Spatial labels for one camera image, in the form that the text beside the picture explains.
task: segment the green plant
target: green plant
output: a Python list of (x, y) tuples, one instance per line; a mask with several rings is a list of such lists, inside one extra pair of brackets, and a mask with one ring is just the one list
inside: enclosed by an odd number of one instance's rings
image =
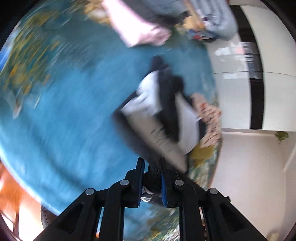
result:
[(276, 131), (274, 135), (279, 142), (289, 138), (289, 134), (285, 131)]

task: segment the black stripe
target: black stripe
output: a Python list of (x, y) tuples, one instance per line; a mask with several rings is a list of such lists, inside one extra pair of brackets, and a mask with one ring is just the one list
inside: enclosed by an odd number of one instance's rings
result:
[(264, 81), (260, 52), (253, 30), (240, 6), (230, 6), (238, 25), (247, 65), (251, 89), (251, 129), (262, 129), (264, 115)]

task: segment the pink garment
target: pink garment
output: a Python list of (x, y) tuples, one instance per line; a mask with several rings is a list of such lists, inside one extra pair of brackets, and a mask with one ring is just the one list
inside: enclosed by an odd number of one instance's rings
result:
[(111, 26), (128, 47), (141, 44), (161, 46), (171, 36), (169, 29), (145, 21), (122, 0), (104, 0), (102, 5)]

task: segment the blue blanket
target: blue blanket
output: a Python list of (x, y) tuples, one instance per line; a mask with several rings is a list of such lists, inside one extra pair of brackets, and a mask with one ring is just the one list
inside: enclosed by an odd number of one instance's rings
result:
[[(206, 48), (184, 36), (173, 34), (162, 47), (129, 49), (111, 28), (79, 16), (59, 28), (59, 36), (88, 50), (86, 68), (85, 56), (61, 54), (37, 107), (25, 101), (16, 119), (0, 99), (1, 160), (57, 215), (85, 189), (109, 188), (135, 168), (138, 156), (117, 135), (111, 114), (137, 88), (153, 56), (162, 55), (173, 73), (183, 76), (187, 94), (203, 93), (210, 102), (215, 98)], [(125, 236), (139, 232), (140, 224), (132, 219), (144, 224), (153, 215), (148, 205), (126, 211)]]

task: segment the orange floor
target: orange floor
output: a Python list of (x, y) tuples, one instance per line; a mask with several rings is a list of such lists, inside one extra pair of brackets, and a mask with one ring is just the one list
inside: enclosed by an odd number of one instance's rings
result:
[(40, 203), (21, 188), (1, 163), (0, 211), (8, 227), (23, 241), (33, 241), (43, 231)]

